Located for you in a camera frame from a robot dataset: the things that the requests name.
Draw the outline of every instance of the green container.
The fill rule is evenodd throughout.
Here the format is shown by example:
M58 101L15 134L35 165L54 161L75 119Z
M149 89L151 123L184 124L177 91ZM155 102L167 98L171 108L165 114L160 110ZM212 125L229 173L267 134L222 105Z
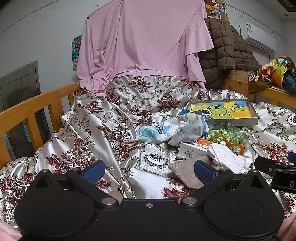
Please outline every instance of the green container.
M207 140L214 143L220 143L223 141L222 136L219 136L216 140L217 133L223 134L230 143L244 145L244 141L246 139L244 130L234 127L230 123L210 125L207 133ZM240 153L240 147L238 146L230 147L230 150L236 155L239 155Z

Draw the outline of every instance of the brown puffer jacket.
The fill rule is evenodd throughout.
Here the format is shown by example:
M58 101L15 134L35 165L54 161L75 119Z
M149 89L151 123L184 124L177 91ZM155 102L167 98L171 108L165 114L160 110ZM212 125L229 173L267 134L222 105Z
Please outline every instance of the brown puffer jacket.
M207 89L223 88L226 74L231 70L255 72L260 69L248 43L230 22L205 19L215 49L198 53Z

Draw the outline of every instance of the wall-mounted air conditioner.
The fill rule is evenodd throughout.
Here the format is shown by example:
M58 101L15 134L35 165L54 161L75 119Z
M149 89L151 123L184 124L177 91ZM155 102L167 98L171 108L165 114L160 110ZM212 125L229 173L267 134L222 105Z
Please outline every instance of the wall-mounted air conditioner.
M241 36L248 44L268 53L277 51L276 40L262 29L250 23L241 23L239 28Z

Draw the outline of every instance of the metal screw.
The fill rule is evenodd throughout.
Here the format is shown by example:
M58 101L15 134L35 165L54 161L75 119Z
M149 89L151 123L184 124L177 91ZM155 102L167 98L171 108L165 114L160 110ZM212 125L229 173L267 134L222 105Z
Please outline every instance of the metal screw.
M102 199L102 204L105 204L105 205L113 205L114 203L116 203L116 199L115 198L112 198L112 197L105 197Z
M146 207L151 208L151 207L153 207L153 204L152 203L146 203Z
M193 205L193 204L196 204L197 203L197 200L194 197L185 197L183 199L183 203L185 203L187 205Z

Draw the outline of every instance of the floral patterned sheet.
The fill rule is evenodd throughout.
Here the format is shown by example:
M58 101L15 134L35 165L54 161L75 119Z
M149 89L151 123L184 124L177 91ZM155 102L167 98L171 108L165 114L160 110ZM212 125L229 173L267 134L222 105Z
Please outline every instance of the floral patterned sheet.
M0 219L17 228L14 209L41 169L64 174L85 168L98 158L105 162L104 177L96 186L119 191L125 198L175 198L180 201L193 190L177 180L168 163L178 162L177 148L167 143L146 144L136 140L140 126L157 125L177 115L189 101L239 99L225 91L203 93L199 86L177 77L124 76L112 81L106 97L82 90L70 111L61 117L64 127L31 158L20 158L0 171ZM258 126L245 127L249 163L256 155L287 162L295 148L296 115L267 104L255 105ZM277 192L286 215L295 211L292 194Z

